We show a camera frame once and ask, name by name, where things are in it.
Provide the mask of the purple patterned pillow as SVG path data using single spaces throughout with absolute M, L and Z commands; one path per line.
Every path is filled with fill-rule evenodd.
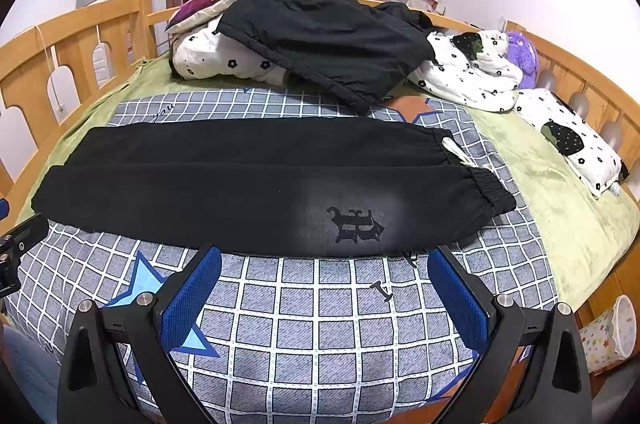
M 173 36 L 206 25 L 220 16 L 237 0 L 189 0 L 168 20 L 165 32 Z

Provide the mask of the wooden bed frame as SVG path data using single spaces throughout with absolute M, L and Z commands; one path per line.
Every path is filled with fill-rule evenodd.
M 128 80 L 142 60 L 162 58 L 155 53 L 151 26 L 166 20 L 169 12 L 153 14 L 150 9 L 151 0 L 94 4 L 30 27 L 2 46 L 1 110 L 17 115 L 20 137 L 17 160 L 1 162 L 1 192 L 10 203 L 10 223 L 30 213 L 32 196 L 25 184 L 17 183 L 17 178 L 25 171 L 35 172 L 43 154 L 52 149 L 55 137 L 76 121 L 76 110 L 86 100 L 98 99 L 100 88 L 111 80 Z M 424 124 L 416 120 L 416 115 L 433 112 L 431 98 L 407 90 L 401 90 L 399 95 L 398 106 L 378 108 L 375 115 Z M 494 257 L 504 257 L 509 251 L 534 245 L 544 248 L 520 189 L 518 199 L 518 215 L 497 223 L 469 246 L 474 262 L 485 269 L 491 268 Z M 638 233 L 636 243 L 634 254 L 623 264 L 636 267 L 639 274 Z M 534 266 L 548 271 L 549 281 L 555 286 L 547 252 L 536 259 Z M 579 320 L 591 320 L 612 302 L 598 296 L 594 303 L 576 309 Z

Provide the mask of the white floral pillow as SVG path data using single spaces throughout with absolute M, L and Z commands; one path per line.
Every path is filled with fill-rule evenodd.
M 600 198 L 616 183 L 622 158 L 552 92 L 545 88 L 519 90 L 514 110 L 562 155 L 594 197 Z

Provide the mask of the black striped sweatpants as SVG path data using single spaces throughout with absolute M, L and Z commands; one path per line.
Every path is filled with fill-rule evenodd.
M 318 117 L 95 127 L 32 197 L 88 233 L 314 259 L 463 242 L 515 206 L 446 129 Z

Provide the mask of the black jacket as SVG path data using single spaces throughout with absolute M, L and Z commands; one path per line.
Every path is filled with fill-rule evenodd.
M 237 0 L 217 31 L 360 115 L 427 60 L 431 19 L 405 4 L 358 0 Z

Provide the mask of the purple plush toy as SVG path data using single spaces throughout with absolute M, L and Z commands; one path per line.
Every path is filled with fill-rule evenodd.
M 523 73 L 520 88 L 534 88 L 538 78 L 539 60 L 536 48 L 523 33 L 508 31 L 508 54 L 506 59 Z

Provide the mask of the grey checked star blanket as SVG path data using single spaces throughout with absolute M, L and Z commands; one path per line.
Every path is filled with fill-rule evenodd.
M 428 99 L 417 125 L 448 129 L 516 200 L 452 254 L 494 293 L 550 308 L 555 286 L 539 231 L 506 163 L 459 106 Z M 226 88 L 129 99 L 98 125 L 227 118 L 346 117 L 316 93 Z M 77 305 L 160 286 L 195 250 L 50 224 L 22 258 L 14 326 L 60 358 Z M 463 345 L 426 255 L 409 259 L 272 259 L 222 255 L 221 276 L 186 347 L 171 353 L 218 423 L 376 423 L 442 396 L 467 374 Z

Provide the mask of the green bed sheet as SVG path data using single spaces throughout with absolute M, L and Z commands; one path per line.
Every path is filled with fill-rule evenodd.
M 116 121 L 183 121 L 213 113 L 260 117 L 283 114 L 339 115 L 344 108 L 309 92 L 250 86 L 244 81 L 182 82 L 171 77 L 165 57 L 142 60 L 126 80 L 115 78 L 99 90 L 96 100 L 86 100 L 76 110 L 76 121 L 55 137 L 35 172 L 25 171 L 17 183 L 32 196 L 53 164 L 62 164 L 88 129 Z M 486 152 L 492 164 L 504 163 L 532 213 L 548 255 L 556 292 L 575 309 L 594 303 L 598 296 L 612 302 L 639 283 L 634 266 L 623 262 L 634 254 L 639 209 L 626 191 L 605 192 L 595 198 L 568 163 L 525 121 L 514 113 L 495 114 L 457 105 L 447 107 L 436 99 L 434 110 L 419 113 L 427 124 L 454 118 L 446 128 L 472 153 Z

